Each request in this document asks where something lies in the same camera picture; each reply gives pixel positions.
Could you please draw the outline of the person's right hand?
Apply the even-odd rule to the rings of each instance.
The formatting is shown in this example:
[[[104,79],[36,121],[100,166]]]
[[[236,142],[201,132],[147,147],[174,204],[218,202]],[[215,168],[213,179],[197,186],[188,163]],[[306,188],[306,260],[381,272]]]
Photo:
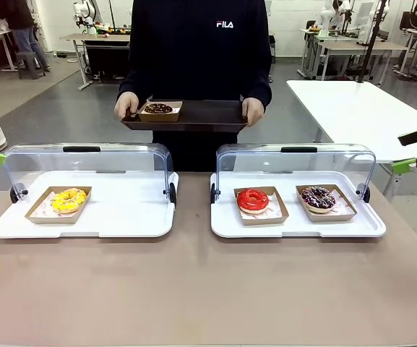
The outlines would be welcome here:
[[[121,121],[125,116],[136,114],[139,106],[139,99],[133,92],[124,92],[120,94],[114,107],[115,115]]]

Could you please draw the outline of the person's left hand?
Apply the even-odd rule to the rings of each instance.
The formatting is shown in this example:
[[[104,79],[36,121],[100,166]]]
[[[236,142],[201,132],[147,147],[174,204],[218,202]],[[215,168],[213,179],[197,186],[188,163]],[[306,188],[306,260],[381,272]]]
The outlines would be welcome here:
[[[246,119],[247,126],[254,126],[265,113],[262,102],[256,98],[245,98],[242,101],[242,116]]]

